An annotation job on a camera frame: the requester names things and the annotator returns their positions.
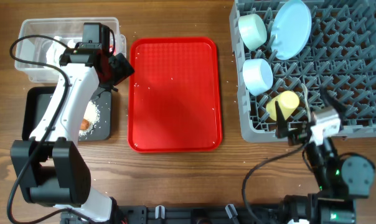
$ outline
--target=wooden surface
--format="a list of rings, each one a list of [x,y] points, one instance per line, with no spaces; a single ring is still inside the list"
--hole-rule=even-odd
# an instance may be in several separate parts
[[[6,203],[16,178],[9,157],[13,140],[21,139],[27,75],[14,68],[8,55],[25,19],[46,17],[116,17],[130,45],[143,37],[207,36],[218,47],[223,141],[218,149],[192,154],[137,154],[126,142],[128,81],[114,93],[113,130],[107,141],[85,142],[79,150],[100,192],[119,205],[242,205],[245,174],[263,159],[291,150],[285,142],[250,144],[240,134],[237,72],[232,55],[228,16],[232,1],[123,1],[108,3],[0,4],[0,223],[7,223]],[[358,152],[376,163],[376,139],[335,140],[340,153]],[[313,175],[300,155],[259,170],[247,186],[253,203],[276,203],[287,194],[317,192]],[[26,204],[17,191],[14,215],[22,221],[52,211]],[[368,200],[358,202],[359,223],[376,223],[376,180]],[[48,222],[57,223],[59,216]]]

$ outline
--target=white plastic bin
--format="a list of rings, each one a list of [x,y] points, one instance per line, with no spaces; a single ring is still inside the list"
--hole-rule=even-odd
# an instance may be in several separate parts
[[[116,54],[126,55],[126,38],[120,34],[119,21],[115,17],[91,17],[91,18],[49,18],[27,19],[22,23],[19,38],[26,35],[40,34],[49,37],[59,36],[61,41],[67,44],[71,39],[81,42],[83,37],[83,24],[85,22],[100,22],[108,26],[115,33]],[[46,53],[54,43],[52,40],[43,38],[30,38],[17,44],[16,57],[47,63]],[[59,72],[52,68],[29,65],[15,61],[15,68],[26,73],[29,80],[34,83],[56,83]]]

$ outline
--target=yellow cup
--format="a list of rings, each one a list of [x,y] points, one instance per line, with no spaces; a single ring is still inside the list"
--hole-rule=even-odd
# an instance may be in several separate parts
[[[293,91],[284,91],[275,98],[273,98],[266,106],[267,112],[270,114],[270,118],[276,121],[276,109],[275,101],[278,101],[278,104],[281,108],[283,117],[288,119],[289,116],[295,111],[299,106],[300,100],[297,94]]]

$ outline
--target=dish rack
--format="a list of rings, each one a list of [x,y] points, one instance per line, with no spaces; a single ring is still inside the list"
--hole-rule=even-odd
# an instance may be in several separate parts
[[[303,90],[309,90],[310,108],[324,106],[319,88],[347,105],[344,130],[348,138],[376,137],[376,0],[304,0],[312,15],[312,29],[304,49],[289,60],[271,51],[273,20],[287,1],[234,0],[230,13],[232,50],[238,72],[238,106],[242,137],[248,142],[285,141],[275,137],[276,123],[265,110],[267,102],[282,91],[295,91],[300,104],[288,118],[289,128],[307,121]],[[268,40],[256,51],[248,50],[240,37],[240,16],[256,13],[264,21]],[[245,60],[263,58],[273,71],[273,86],[253,96],[242,76]]]

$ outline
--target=red tray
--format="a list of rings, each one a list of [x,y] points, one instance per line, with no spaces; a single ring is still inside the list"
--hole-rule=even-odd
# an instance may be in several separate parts
[[[217,48],[206,37],[131,46],[128,143],[137,152],[211,151],[222,140]]]

